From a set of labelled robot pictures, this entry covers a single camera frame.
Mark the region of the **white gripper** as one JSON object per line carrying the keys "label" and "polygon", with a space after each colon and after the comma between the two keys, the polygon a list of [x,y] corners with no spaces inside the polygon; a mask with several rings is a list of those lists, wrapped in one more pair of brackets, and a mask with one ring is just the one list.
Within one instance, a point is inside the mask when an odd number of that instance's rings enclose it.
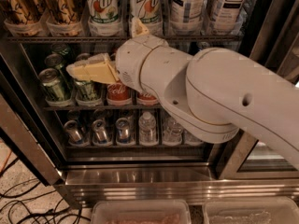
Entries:
{"label": "white gripper", "polygon": [[116,53],[116,66],[107,53],[96,54],[66,67],[74,79],[114,84],[119,80],[127,87],[142,92],[140,72],[144,61],[152,51],[167,46],[166,40],[149,35],[150,30],[137,18],[132,18],[131,39],[121,45]]}

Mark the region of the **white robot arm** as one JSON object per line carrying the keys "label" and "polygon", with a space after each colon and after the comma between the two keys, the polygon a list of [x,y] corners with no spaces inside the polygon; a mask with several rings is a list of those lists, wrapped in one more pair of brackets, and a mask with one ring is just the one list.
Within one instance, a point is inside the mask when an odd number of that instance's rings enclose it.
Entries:
{"label": "white robot arm", "polygon": [[299,89],[288,80],[230,49],[190,55],[150,34],[140,21],[114,61],[90,58],[70,64],[78,80],[121,81],[153,95],[187,131],[223,143],[243,130],[299,169]]}

